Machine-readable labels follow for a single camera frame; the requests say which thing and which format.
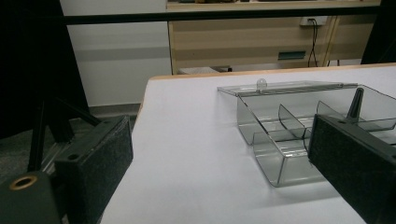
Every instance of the electrical outlet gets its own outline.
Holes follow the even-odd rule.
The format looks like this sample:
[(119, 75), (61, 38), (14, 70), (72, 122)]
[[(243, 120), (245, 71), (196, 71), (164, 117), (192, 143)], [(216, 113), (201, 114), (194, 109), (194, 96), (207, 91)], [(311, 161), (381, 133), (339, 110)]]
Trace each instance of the electrical outlet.
[(318, 25), (324, 25), (327, 21), (327, 16), (319, 16), (319, 17), (302, 17), (300, 21), (300, 25), (304, 26), (313, 26), (314, 23), (309, 21), (310, 19), (315, 19)]

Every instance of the small white object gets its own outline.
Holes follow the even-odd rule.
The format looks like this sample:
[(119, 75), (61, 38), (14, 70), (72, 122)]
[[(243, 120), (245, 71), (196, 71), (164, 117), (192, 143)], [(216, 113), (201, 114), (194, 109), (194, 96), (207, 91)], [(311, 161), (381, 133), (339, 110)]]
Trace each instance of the small white object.
[(310, 21), (311, 19), (315, 19), (318, 25), (325, 25), (327, 21), (327, 16), (317, 16), (317, 17), (302, 17), (300, 25), (302, 26), (313, 26), (314, 23)]
[(263, 92), (267, 88), (267, 81), (265, 78), (260, 78), (257, 80), (257, 91)]

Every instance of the black curtain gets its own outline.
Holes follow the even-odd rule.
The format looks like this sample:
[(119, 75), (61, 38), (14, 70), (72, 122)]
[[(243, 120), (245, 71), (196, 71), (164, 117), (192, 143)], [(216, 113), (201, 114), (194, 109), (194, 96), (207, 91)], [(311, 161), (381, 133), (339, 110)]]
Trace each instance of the black curtain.
[(395, 0), (381, 1), (361, 63), (396, 63)]
[(32, 129), (42, 100), (88, 111), (67, 27), (35, 20), (62, 15), (59, 0), (0, 0), (0, 138)]

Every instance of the white wall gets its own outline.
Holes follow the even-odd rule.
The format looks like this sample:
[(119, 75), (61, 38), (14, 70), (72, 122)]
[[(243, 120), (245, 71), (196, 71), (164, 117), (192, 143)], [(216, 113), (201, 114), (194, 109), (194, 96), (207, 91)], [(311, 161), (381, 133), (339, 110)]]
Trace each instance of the white wall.
[[(166, 0), (61, 0), (65, 16), (165, 12)], [(140, 103), (171, 74), (166, 22), (68, 26), (89, 106)]]

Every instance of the brass screw hole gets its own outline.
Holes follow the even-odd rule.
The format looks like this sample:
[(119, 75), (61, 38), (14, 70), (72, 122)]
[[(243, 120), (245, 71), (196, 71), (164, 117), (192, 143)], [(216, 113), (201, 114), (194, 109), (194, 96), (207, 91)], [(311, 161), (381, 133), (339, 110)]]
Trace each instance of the brass screw hole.
[(26, 189), (32, 186), (37, 181), (37, 176), (27, 175), (14, 180), (9, 186), (12, 190)]

